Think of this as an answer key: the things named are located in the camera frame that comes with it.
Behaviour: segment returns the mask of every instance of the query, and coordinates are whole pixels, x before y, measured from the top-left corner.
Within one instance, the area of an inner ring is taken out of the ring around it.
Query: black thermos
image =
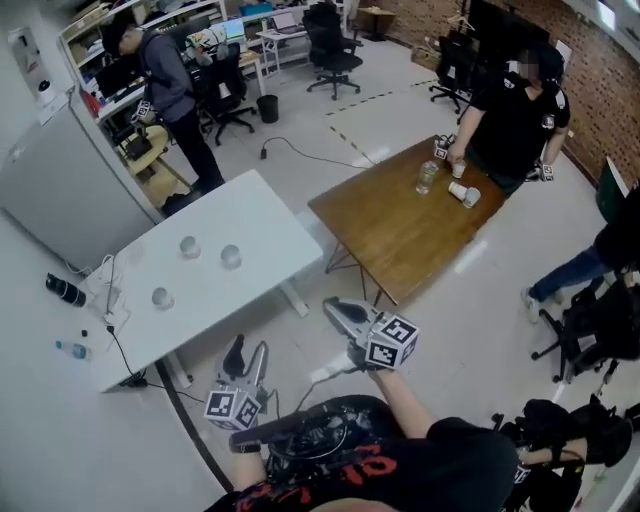
[[[73,306],[81,308],[87,301],[87,296],[83,291],[78,290],[76,286],[57,278],[53,274],[47,274],[46,286],[48,290],[51,290],[63,301]]]

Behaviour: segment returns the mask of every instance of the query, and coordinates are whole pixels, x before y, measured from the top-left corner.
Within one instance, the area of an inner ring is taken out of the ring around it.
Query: brick wall
[[[491,0],[504,7],[504,2]],[[410,44],[446,35],[455,0],[376,0],[397,13],[388,34]],[[516,14],[543,27],[573,55],[564,80],[571,105],[570,152],[597,178],[609,156],[625,181],[640,178],[640,65],[593,24],[580,21],[562,0],[510,0]]]

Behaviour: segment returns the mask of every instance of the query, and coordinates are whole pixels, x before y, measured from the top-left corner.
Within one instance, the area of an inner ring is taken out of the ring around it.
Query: man
[[[570,118],[569,101],[558,85],[563,71],[558,50],[532,44],[520,62],[510,63],[509,72],[475,95],[448,160],[454,164],[466,153],[508,195],[534,170],[545,144],[542,163],[552,165]]]
[[[640,188],[638,183],[629,192],[613,221],[595,239],[591,247],[571,261],[556,268],[531,288],[522,291],[527,317],[536,323],[540,317],[540,303],[551,296],[562,302],[558,294],[561,288],[592,281],[595,292],[608,272],[625,273],[627,286],[633,284],[632,271],[640,262]]]
[[[300,461],[294,454],[284,464],[274,455],[269,477],[259,446],[235,454],[236,491],[209,512],[498,512],[518,466],[511,441],[459,418],[436,420],[399,372],[381,369],[369,376],[388,405],[361,395],[319,404],[316,411],[337,401],[353,404],[353,410],[310,428],[305,446],[329,440],[325,455]],[[283,420],[293,424],[292,417]],[[337,449],[334,439],[342,439]],[[278,449],[291,452],[295,446],[281,441]]]
[[[222,185],[218,163],[200,133],[191,78],[173,40],[166,34],[114,21],[104,28],[102,43],[113,57],[138,55],[147,77],[145,99],[169,127],[198,175],[195,188],[207,193]]]

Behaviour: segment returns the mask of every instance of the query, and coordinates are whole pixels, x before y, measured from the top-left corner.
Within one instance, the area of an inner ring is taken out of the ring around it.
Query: black cap
[[[559,80],[564,73],[564,57],[549,43],[536,41],[529,48],[530,58],[534,58],[538,64],[540,80]]]

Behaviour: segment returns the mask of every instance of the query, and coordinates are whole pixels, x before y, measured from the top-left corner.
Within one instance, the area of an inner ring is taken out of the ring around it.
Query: desk
[[[435,140],[420,142],[309,202],[339,246],[379,286],[376,302],[384,292],[399,304],[434,278],[506,200],[470,162],[462,179],[454,180],[449,165],[433,157]],[[415,186],[420,166],[428,160],[438,162],[440,172],[422,196]],[[465,208],[449,193],[452,181],[481,191],[474,208]]]
[[[267,94],[266,87],[264,85],[264,77],[262,75],[262,64],[260,62],[260,55],[258,55],[253,50],[248,50],[243,52],[240,56],[240,68],[245,68],[248,66],[253,66],[256,71],[256,78],[258,80],[258,87],[260,88],[260,95],[264,96]],[[129,105],[135,103],[136,101],[140,101],[144,96],[144,87],[140,87],[136,89],[131,94],[128,94],[120,101],[110,101],[106,105],[104,105],[100,111],[98,112],[98,117],[96,121],[101,123],[106,119],[109,119],[113,114],[120,112],[122,109],[128,107]]]
[[[138,137],[135,135],[131,137],[129,141]],[[167,130],[161,126],[150,126],[147,128],[147,139],[151,143],[151,149],[147,151],[137,160],[130,160],[127,158],[124,149],[118,146],[118,152],[122,155],[127,164],[129,172],[137,177],[142,171],[148,167],[152,167],[156,174],[149,179],[146,183],[140,183],[140,187],[144,191],[145,195],[149,198],[149,201],[156,208],[162,207],[179,181],[187,189],[191,190],[191,185],[186,181],[179,172],[173,167],[167,164],[162,158],[162,154],[165,153],[167,144],[169,143],[169,134]]]
[[[358,12],[363,12],[373,16],[373,32],[369,36],[365,36],[369,41],[384,41],[385,37],[382,33],[380,33],[380,16],[395,16],[395,12],[385,11],[384,9],[380,9],[377,7],[360,7]]]
[[[185,260],[179,249],[188,235],[201,248],[194,260]],[[237,245],[242,257],[241,266],[232,271],[220,264],[220,252],[228,244]],[[320,246],[257,171],[203,196],[116,256],[115,286],[130,313],[116,334],[131,370],[143,370],[277,286],[299,313],[308,312],[289,279],[321,256]],[[98,274],[87,278],[89,289],[98,288]],[[151,294],[157,287],[173,296],[171,309],[153,306]],[[92,348],[90,364],[100,391],[129,376],[106,331]]]
[[[278,43],[280,41],[308,37],[307,31],[304,29],[300,32],[296,32],[295,34],[280,34],[275,30],[263,30],[262,32],[257,32],[256,35],[260,37],[260,41],[262,43],[262,54],[264,55],[264,65],[267,71],[267,76],[271,76],[269,73],[269,60],[267,58],[270,53],[272,53],[276,59],[276,73],[280,73],[280,54],[278,53]],[[301,53],[299,56],[306,57],[307,62],[309,61],[308,52],[305,52],[304,54]]]

